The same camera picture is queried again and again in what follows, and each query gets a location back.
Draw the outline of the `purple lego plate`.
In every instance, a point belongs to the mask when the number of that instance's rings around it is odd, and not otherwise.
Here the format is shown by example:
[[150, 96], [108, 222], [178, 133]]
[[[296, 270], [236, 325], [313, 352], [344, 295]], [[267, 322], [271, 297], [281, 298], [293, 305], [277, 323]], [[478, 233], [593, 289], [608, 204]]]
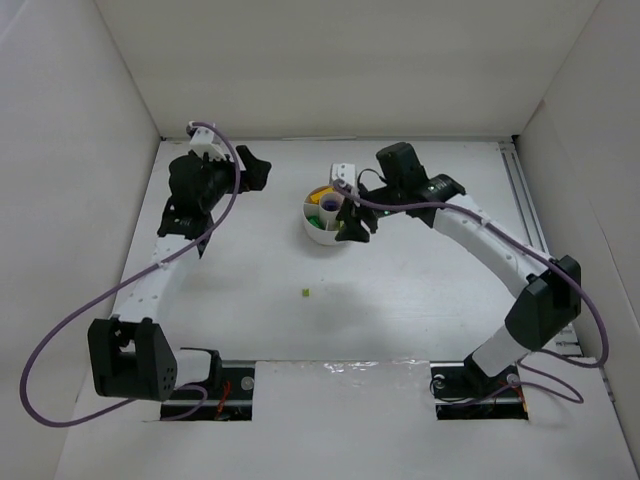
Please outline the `purple lego plate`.
[[321, 207], [329, 212], [337, 211], [340, 208], [340, 204], [335, 200], [323, 200]]

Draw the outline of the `dark green lego brick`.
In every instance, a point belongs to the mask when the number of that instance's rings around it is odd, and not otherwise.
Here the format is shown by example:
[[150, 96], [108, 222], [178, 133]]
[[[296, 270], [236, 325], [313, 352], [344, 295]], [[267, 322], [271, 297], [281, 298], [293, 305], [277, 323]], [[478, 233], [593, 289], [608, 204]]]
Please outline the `dark green lego brick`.
[[321, 224], [321, 221], [318, 216], [310, 216], [307, 218], [307, 221], [313, 225], [315, 228], [323, 230], [324, 227]]

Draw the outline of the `yellow sloped lego brick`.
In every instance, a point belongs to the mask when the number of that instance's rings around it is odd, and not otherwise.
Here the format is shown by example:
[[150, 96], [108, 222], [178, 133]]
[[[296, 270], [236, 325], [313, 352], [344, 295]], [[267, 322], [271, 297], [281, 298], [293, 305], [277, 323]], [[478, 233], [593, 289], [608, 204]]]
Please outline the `yellow sloped lego brick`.
[[334, 189], [330, 186], [317, 188], [309, 194], [307, 202], [309, 204], [319, 204], [324, 195], [333, 193], [333, 192], [334, 192]]

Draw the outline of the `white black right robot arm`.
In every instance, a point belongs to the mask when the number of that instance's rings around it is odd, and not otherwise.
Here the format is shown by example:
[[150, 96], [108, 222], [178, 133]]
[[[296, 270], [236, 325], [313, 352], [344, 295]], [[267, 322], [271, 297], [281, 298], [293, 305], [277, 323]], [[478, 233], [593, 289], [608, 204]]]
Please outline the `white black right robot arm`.
[[352, 164], [333, 164], [330, 184], [344, 195], [336, 241], [369, 241], [379, 219], [404, 212], [452, 239], [487, 267], [515, 299], [503, 325], [463, 362], [470, 397], [485, 396], [516, 361], [542, 350], [581, 312], [581, 267], [554, 259], [502, 231], [465, 188], [446, 174], [429, 176], [413, 146], [399, 142], [376, 159], [382, 185], [369, 190]]

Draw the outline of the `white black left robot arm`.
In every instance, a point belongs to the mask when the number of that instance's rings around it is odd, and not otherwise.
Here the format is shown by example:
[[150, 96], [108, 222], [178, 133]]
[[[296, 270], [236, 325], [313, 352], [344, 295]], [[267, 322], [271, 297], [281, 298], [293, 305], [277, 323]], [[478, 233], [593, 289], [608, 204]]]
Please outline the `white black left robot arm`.
[[170, 196], [151, 261], [151, 272], [136, 281], [127, 299], [108, 319], [88, 330], [94, 387], [102, 397], [166, 401], [185, 385], [214, 391], [222, 383], [216, 350], [170, 346], [161, 328], [187, 275], [202, 258], [214, 225], [212, 210], [225, 195], [261, 191], [271, 164], [249, 148], [239, 160], [214, 159], [190, 150], [168, 167]]

